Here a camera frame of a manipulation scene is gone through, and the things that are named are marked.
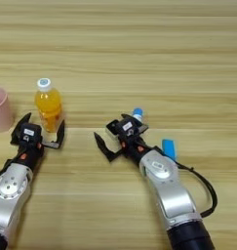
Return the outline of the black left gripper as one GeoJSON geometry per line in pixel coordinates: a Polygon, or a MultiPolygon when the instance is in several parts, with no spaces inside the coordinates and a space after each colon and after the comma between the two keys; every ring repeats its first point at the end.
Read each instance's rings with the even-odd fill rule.
{"type": "MultiPolygon", "coordinates": [[[[11,134],[11,144],[19,146],[16,162],[18,164],[28,167],[34,171],[39,161],[44,155],[46,146],[38,143],[36,146],[29,144],[31,133],[29,129],[31,123],[29,122],[31,113],[27,113],[16,125],[11,134]]],[[[57,131],[57,140],[53,142],[52,148],[58,149],[61,147],[64,139],[65,122],[61,121],[57,131]]]]}

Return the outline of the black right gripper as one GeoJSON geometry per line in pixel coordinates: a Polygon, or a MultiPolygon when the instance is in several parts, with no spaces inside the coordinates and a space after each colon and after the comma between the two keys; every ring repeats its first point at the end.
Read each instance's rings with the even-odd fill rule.
{"type": "MultiPolygon", "coordinates": [[[[148,126],[143,124],[140,120],[129,114],[122,114],[122,129],[126,133],[144,133],[148,126]]],[[[94,133],[98,148],[105,155],[109,162],[116,159],[121,151],[113,152],[108,149],[105,141],[98,133],[94,133]]],[[[152,150],[151,146],[148,146],[142,137],[133,137],[127,140],[119,140],[123,149],[123,155],[130,158],[136,165],[139,165],[141,159],[152,150]]]]}

